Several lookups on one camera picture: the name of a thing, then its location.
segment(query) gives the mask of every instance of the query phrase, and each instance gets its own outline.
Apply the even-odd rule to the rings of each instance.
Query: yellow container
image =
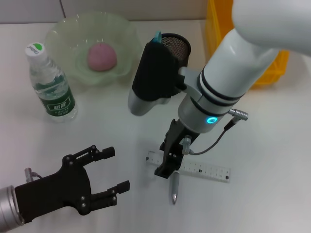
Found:
[[[233,0],[208,0],[206,38],[210,56],[213,55],[225,35],[234,28],[232,22]],[[280,51],[272,65],[256,81],[255,85],[275,83],[285,73],[288,51]]]

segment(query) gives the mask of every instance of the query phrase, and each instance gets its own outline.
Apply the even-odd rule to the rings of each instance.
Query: white wall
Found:
[[[46,23],[62,18],[59,0],[0,0],[0,23]]]
[[[67,17],[90,10],[120,14],[128,20],[200,19],[207,0],[62,0]]]

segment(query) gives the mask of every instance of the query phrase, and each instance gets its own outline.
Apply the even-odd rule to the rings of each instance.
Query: green bottle label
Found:
[[[70,87],[68,88],[66,94],[58,99],[44,100],[40,98],[40,100],[47,110],[47,113],[54,117],[61,117],[70,113],[76,104]]]

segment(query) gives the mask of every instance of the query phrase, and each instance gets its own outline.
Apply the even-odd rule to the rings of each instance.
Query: white bottle cap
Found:
[[[48,58],[48,53],[41,43],[31,43],[25,49],[27,59],[30,63],[40,64]]]

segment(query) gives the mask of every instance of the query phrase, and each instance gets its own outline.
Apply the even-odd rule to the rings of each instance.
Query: white ruler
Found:
[[[161,165],[163,152],[149,151],[146,161],[150,164]],[[214,166],[206,163],[191,161],[184,156],[179,172],[181,175],[196,176],[208,180],[230,182],[230,169],[221,166]]]

